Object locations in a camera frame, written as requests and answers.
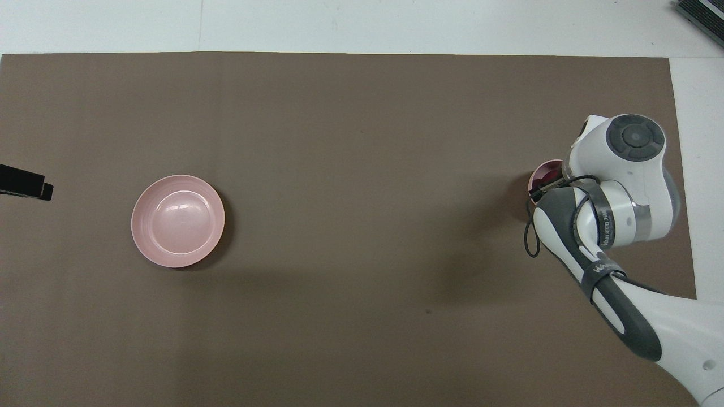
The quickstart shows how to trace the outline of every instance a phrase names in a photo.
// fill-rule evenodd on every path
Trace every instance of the brown board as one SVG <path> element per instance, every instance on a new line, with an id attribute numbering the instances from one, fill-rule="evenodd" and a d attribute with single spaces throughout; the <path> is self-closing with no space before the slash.
<path id="1" fill-rule="evenodd" d="M 683 194 L 666 59 L 5 55 L 0 162 L 55 192 L 0 196 L 0 405 L 693 405 L 523 250 L 530 171 L 627 112 Z M 183 270 L 130 234 L 173 174 L 227 211 Z M 694 297 L 686 210 L 610 255 Z"/>

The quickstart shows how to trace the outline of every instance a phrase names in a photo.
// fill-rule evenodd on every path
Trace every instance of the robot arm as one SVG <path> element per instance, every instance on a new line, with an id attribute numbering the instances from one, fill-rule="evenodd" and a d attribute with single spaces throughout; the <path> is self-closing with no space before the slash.
<path id="1" fill-rule="evenodd" d="M 535 230 L 613 332 L 656 362 L 705 406 L 724 406 L 724 303 L 673 297 L 629 280 L 604 250 L 661 238 L 678 193 L 662 167 L 663 131 L 634 114 L 590 117 L 563 164 L 564 178 L 594 175 L 547 191 Z"/>

